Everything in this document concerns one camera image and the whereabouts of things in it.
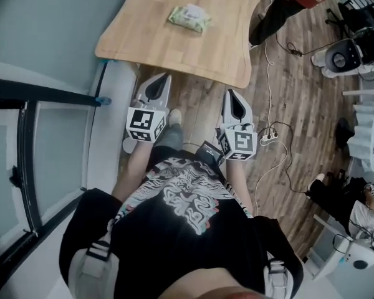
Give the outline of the black window frame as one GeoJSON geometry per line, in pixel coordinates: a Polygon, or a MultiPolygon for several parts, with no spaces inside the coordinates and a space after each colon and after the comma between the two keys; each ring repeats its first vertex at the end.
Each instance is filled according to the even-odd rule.
{"type": "Polygon", "coordinates": [[[34,174],[34,126],[38,102],[88,107],[107,104],[107,101],[100,97],[0,79],[0,109],[5,108],[6,102],[11,108],[18,108],[21,113],[17,121],[17,164],[10,181],[21,190],[22,204],[31,231],[18,238],[0,255],[0,290],[31,253],[75,209],[80,200],[76,197],[48,223],[43,224],[37,205],[34,174]]]}

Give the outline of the black printed t-shirt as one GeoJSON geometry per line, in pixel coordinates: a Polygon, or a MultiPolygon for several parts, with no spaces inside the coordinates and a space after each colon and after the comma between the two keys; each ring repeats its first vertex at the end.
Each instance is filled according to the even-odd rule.
{"type": "Polygon", "coordinates": [[[303,268],[278,222],[250,215],[221,175],[184,151],[154,165],[125,202],[86,191],[59,252],[76,299],[157,299],[187,273],[211,268],[270,294],[276,260],[294,296],[303,268]]]}

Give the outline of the green wet wipe pack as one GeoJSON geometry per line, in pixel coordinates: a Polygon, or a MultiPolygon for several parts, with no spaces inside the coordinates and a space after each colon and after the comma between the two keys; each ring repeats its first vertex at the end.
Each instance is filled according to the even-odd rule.
{"type": "Polygon", "coordinates": [[[187,4],[174,7],[168,16],[168,21],[174,25],[202,34],[210,25],[211,17],[202,7],[187,4]]]}

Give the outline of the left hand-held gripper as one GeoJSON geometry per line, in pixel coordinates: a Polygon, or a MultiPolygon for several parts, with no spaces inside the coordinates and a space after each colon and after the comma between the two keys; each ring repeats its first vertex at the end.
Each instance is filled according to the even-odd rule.
{"type": "Polygon", "coordinates": [[[136,141],[154,143],[166,126],[170,110],[171,75],[157,74],[143,82],[128,108],[126,131],[136,141]]]}

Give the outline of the white chair frame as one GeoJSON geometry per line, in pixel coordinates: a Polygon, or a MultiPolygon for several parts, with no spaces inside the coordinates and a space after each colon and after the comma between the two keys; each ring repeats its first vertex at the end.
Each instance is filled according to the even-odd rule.
{"type": "Polygon", "coordinates": [[[326,221],[317,214],[314,214],[313,218],[323,228],[307,254],[307,264],[310,264],[312,280],[317,281],[332,273],[339,263],[344,261],[352,238],[332,216],[326,221]]]}

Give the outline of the person's chin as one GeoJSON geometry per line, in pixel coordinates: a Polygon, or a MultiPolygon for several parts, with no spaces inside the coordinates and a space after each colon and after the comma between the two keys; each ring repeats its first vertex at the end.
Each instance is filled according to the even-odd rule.
{"type": "Polygon", "coordinates": [[[172,283],[158,299],[268,299],[243,287],[225,268],[197,269],[172,283]]]}

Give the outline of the black office chair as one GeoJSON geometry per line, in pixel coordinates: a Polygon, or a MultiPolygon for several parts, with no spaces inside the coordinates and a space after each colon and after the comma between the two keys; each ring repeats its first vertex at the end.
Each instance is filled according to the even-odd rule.
{"type": "Polygon", "coordinates": [[[340,17],[327,9],[325,23],[334,26],[341,39],[353,37],[357,31],[374,27],[374,0],[345,0],[338,3],[340,17]]]}

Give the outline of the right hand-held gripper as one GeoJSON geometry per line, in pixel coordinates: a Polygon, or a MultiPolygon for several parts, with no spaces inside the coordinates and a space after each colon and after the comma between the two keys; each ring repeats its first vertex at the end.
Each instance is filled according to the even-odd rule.
{"type": "Polygon", "coordinates": [[[247,161],[257,151],[257,133],[252,122],[252,109],[245,98],[234,90],[226,90],[222,107],[223,124],[216,128],[216,137],[225,159],[247,161]]]}

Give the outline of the black waist device with screen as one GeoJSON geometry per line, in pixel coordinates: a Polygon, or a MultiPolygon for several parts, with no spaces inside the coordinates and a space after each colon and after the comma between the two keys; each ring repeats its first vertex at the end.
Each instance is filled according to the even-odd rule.
{"type": "Polygon", "coordinates": [[[224,161],[223,152],[208,141],[203,142],[197,149],[195,155],[212,166],[220,166],[224,161]]]}

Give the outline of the person's white shoe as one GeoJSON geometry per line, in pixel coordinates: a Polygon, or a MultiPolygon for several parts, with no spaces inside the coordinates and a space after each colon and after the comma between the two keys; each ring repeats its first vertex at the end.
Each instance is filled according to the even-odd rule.
{"type": "Polygon", "coordinates": [[[179,109],[175,108],[170,111],[168,115],[168,124],[169,126],[182,124],[182,114],[179,109]]]}

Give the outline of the person's left forearm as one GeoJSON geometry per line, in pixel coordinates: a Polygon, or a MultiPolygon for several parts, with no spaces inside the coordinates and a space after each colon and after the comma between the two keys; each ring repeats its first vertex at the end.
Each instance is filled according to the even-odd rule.
{"type": "Polygon", "coordinates": [[[139,141],[130,155],[126,166],[118,176],[112,196],[121,202],[138,189],[146,174],[153,143],[139,141]]]}

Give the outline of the white device with black lens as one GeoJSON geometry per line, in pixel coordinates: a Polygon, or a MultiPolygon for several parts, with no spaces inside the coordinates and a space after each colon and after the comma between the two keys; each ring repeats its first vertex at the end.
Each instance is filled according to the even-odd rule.
{"type": "Polygon", "coordinates": [[[332,269],[335,269],[340,262],[345,262],[357,270],[365,270],[374,265],[374,250],[364,239],[352,239],[335,234],[332,246],[334,252],[326,261],[332,269]]]}
{"type": "Polygon", "coordinates": [[[362,56],[353,39],[340,40],[310,58],[326,78],[356,75],[364,68],[362,56]]]}

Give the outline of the white pleated round table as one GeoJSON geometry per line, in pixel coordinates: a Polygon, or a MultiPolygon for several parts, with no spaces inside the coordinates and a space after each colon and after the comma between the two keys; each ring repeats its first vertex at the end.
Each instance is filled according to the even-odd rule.
{"type": "Polygon", "coordinates": [[[353,105],[357,124],[347,141],[350,156],[359,159],[364,172],[374,172],[374,103],[353,105]]]}

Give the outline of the person's blue jeans leg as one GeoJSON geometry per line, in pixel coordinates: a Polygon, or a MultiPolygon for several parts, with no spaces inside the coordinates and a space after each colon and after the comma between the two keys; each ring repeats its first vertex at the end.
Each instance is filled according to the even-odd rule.
{"type": "Polygon", "coordinates": [[[165,146],[179,151],[183,148],[183,138],[181,124],[174,123],[165,128],[154,147],[165,146]]]}

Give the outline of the person's right forearm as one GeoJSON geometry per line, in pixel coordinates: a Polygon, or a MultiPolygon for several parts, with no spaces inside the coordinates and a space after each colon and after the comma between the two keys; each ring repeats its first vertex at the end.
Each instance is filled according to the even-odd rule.
{"type": "Polygon", "coordinates": [[[234,189],[234,192],[241,200],[243,206],[250,215],[254,214],[251,197],[247,187],[247,179],[245,174],[245,162],[237,160],[226,160],[226,178],[228,183],[234,189]]]}

